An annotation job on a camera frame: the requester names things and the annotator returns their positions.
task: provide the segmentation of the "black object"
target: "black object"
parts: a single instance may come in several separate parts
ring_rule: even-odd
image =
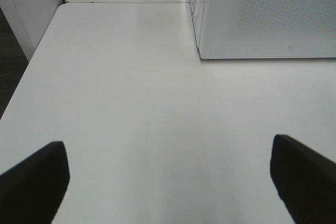
[[[51,142],[0,176],[0,223],[51,223],[70,181],[63,142]]]
[[[296,224],[336,223],[334,162],[290,136],[277,135],[270,173]]]
[[[0,119],[27,65],[27,58],[0,9]]]

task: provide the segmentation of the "floor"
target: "floor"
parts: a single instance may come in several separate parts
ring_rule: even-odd
[[[0,10],[0,119],[27,65],[28,61]]]

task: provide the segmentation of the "perforated metal panel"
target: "perforated metal panel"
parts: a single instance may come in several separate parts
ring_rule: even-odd
[[[336,56],[336,0],[205,0],[204,6],[202,58]]]

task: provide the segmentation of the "scratch mark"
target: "scratch mark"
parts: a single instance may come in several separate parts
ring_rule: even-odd
[[[147,135],[146,135],[146,144],[145,144],[145,165],[146,165],[146,170],[147,170],[147,146],[148,146],[148,133],[149,133],[149,127],[150,124],[148,124],[148,129],[147,129]]]

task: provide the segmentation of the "white wall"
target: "white wall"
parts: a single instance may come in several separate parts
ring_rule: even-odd
[[[28,60],[39,44],[56,8],[64,0],[0,0],[15,36]]]

